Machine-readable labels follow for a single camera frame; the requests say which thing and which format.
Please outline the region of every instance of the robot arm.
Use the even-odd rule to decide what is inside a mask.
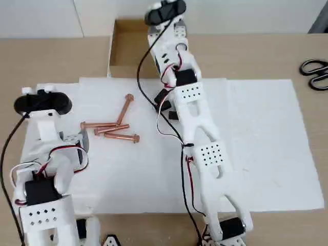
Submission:
[[[23,96],[15,102],[19,113],[27,112],[31,105],[38,107],[28,119],[33,137],[27,137],[22,163],[12,170],[17,170],[13,206],[29,245],[99,246],[99,221],[95,217],[76,220],[72,198],[67,194],[74,174],[89,163],[86,135],[64,136],[58,131],[60,115],[68,113],[72,105],[66,95],[53,90],[34,93],[24,88]],[[78,224],[87,232],[84,239],[78,233]],[[55,229],[52,237],[50,229]]]
[[[206,214],[204,219],[208,233],[217,245],[244,245],[241,237],[253,229],[252,218],[240,199],[233,166],[211,117],[202,86],[201,71],[194,56],[189,52],[186,26],[183,22],[185,10],[186,4],[183,0],[162,1],[155,4],[146,14],[150,46],[170,24],[153,45],[151,54],[164,87],[173,89],[170,96],[183,127],[183,143],[194,143],[197,128],[201,128],[209,139],[208,144],[191,147],[193,163],[200,177],[201,201]],[[166,98],[168,93],[169,91],[162,90],[155,102]],[[189,104],[197,107],[197,115],[190,112]],[[219,221],[218,204],[222,197],[226,197],[236,209],[236,217]]]

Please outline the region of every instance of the white wall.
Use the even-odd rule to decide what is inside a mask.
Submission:
[[[116,17],[143,16],[154,1],[0,0],[0,37],[109,35]],[[190,33],[306,33],[326,0],[186,2]]]

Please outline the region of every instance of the screw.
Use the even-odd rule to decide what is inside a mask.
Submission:
[[[114,132],[117,130],[129,128],[129,127],[130,127],[129,124],[125,124],[125,125],[121,125],[121,126],[117,126],[117,127],[97,127],[94,129],[94,135],[98,136],[98,135],[100,135],[100,133],[103,133],[103,132]]]
[[[80,123],[81,129],[94,128],[94,127],[115,127],[116,123],[86,123],[85,121]]]
[[[113,139],[130,140],[130,141],[133,141],[134,143],[140,141],[140,136],[137,134],[134,134],[133,136],[127,136],[127,135],[121,135],[121,134],[105,133],[104,137],[113,138]]]
[[[127,94],[125,96],[125,99],[126,99],[125,104],[124,104],[124,106],[122,108],[122,111],[119,114],[119,117],[118,117],[117,122],[116,122],[118,125],[121,125],[123,117],[124,117],[125,113],[127,112],[128,107],[129,107],[129,104],[134,100],[134,97],[133,97],[132,94]]]

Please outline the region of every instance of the table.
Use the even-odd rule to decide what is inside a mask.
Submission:
[[[190,48],[203,77],[229,79],[291,78],[303,112],[324,197],[328,198],[328,94],[307,87],[309,78],[298,74],[308,58],[328,59],[326,34],[232,34],[192,35]],[[0,142],[12,130],[19,116],[13,110],[21,87],[37,83],[78,82],[80,76],[106,76],[109,37],[73,39],[0,39]],[[14,136],[5,159],[7,173],[20,158],[25,127]],[[0,238],[3,246],[18,245],[18,236],[4,197]],[[117,234],[123,246],[176,245],[196,242],[186,214],[100,215],[105,236]],[[196,216],[201,225],[201,218]],[[328,241],[328,211],[253,213],[255,230],[246,237],[253,246],[325,245]]]

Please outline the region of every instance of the scissors handle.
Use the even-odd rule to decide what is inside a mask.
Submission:
[[[307,70],[305,70],[305,67],[309,64],[319,64],[319,65],[321,65],[321,67],[307,71]],[[321,74],[323,74],[325,71],[328,71],[328,62],[326,62],[325,60],[319,60],[319,59],[307,60],[299,67],[299,72],[304,76],[318,74],[318,75],[320,75],[319,77],[321,77]]]
[[[309,81],[309,86],[311,89],[316,90],[316,91],[327,91],[328,86],[317,86],[316,83],[328,78],[328,73],[323,73],[321,76],[315,77]]]

